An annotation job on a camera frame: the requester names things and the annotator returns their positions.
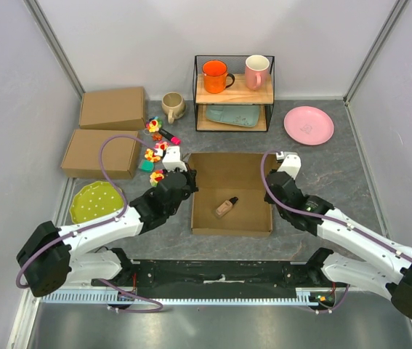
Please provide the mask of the brown small bottle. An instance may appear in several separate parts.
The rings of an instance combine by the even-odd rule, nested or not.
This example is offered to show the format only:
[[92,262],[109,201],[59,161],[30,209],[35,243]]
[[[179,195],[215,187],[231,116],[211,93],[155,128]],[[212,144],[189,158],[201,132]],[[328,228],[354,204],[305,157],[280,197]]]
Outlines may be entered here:
[[221,203],[214,211],[214,214],[218,218],[224,217],[233,207],[234,205],[238,202],[238,197],[234,196],[232,198],[229,198],[225,200],[223,203]]

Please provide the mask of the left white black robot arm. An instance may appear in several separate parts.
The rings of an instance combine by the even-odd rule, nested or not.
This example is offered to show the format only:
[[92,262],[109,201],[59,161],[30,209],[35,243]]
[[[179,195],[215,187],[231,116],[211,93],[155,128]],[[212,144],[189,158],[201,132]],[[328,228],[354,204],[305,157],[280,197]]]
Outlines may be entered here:
[[166,173],[157,186],[123,209],[85,224],[57,227],[51,221],[38,225],[16,260],[16,285],[36,297],[58,290],[76,269],[70,262],[105,244],[147,233],[166,223],[180,204],[198,191],[194,169]]

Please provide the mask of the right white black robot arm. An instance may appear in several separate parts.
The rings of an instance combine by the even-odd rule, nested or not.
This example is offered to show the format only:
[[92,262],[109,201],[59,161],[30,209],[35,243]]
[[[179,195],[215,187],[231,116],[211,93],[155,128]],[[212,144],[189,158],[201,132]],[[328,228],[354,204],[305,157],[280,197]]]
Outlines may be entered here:
[[342,259],[334,252],[306,267],[314,286],[342,282],[381,295],[412,320],[412,248],[367,229],[318,196],[303,194],[286,172],[261,175],[265,201],[276,205],[294,228],[333,242],[360,258]]

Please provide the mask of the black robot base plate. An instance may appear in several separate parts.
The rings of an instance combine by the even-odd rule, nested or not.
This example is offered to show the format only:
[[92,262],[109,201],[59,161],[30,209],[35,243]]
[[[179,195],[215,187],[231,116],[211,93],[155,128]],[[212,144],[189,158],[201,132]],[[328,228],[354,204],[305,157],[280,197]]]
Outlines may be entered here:
[[290,298],[297,288],[332,289],[309,262],[227,260],[135,260],[123,262],[109,282],[156,299]]

